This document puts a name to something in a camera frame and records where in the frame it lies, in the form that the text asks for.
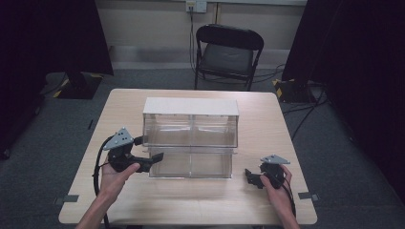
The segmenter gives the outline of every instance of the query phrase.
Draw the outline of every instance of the table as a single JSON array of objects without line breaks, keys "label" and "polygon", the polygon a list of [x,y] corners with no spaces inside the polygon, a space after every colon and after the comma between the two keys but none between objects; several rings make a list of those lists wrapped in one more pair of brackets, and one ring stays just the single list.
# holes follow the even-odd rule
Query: table
[{"label": "table", "polygon": [[[230,179],[150,178],[131,176],[118,200],[108,211],[110,223],[133,225],[266,225],[280,224],[268,203],[266,190],[248,184],[245,168],[259,173],[260,158],[275,154],[290,161],[292,191],[300,224],[313,224],[317,216],[311,199],[299,199],[308,191],[286,122],[275,94],[177,90],[112,90],[84,154],[69,195],[59,215],[62,223],[78,223],[95,198],[93,170],[102,142],[121,127],[132,136],[142,135],[142,111],[146,97],[201,97],[237,99],[239,147],[233,156]],[[148,156],[142,146],[132,154]]]}]

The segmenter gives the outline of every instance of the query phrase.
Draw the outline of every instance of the white box lid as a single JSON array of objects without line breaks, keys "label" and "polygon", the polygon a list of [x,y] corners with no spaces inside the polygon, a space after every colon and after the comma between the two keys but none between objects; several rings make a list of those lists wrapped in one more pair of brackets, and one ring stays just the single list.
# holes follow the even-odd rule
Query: white box lid
[{"label": "white box lid", "polygon": [[236,99],[147,97],[144,114],[160,115],[236,115]]}]

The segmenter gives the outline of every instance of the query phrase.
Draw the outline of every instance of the dark drape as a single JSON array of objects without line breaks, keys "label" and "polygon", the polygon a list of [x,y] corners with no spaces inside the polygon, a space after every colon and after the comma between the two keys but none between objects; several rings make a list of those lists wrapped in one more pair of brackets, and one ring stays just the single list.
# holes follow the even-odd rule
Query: dark drape
[{"label": "dark drape", "polygon": [[1,151],[45,76],[66,71],[113,74],[95,1],[0,1]]},{"label": "dark drape", "polygon": [[403,202],[404,11],[404,1],[309,0],[283,74],[327,84],[356,142]]}]

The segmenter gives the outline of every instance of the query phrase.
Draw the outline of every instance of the stacked clear bin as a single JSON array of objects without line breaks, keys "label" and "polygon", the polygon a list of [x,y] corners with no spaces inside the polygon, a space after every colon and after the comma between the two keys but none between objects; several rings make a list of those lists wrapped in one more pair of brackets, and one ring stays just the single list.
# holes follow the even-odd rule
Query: stacked clear bin
[{"label": "stacked clear bin", "polygon": [[143,146],[164,153],[149,176],[231,178],[238,119],[234,99],[148,97]]}]

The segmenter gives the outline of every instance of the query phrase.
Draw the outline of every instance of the wall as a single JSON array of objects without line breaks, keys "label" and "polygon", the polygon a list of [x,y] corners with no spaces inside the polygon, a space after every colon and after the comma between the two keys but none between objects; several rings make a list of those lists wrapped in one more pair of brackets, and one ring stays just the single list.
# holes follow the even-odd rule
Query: wall
[{"label": "wall", "polygon": [[[188,63],[191,17],[185,12],[183,1],[96,3],[107,44],[113,46],[113,52],[121,51],[143,63],[170,62],[178,67]],[[272,67],[287,59],[304,11],[302,4],[297,5],[208,2],[207,13],[193,14],[194,32],[214,22],[254,30],[265,39],[259,68]],[[117,56],[117,61],[125,61],[125,57]]]}]

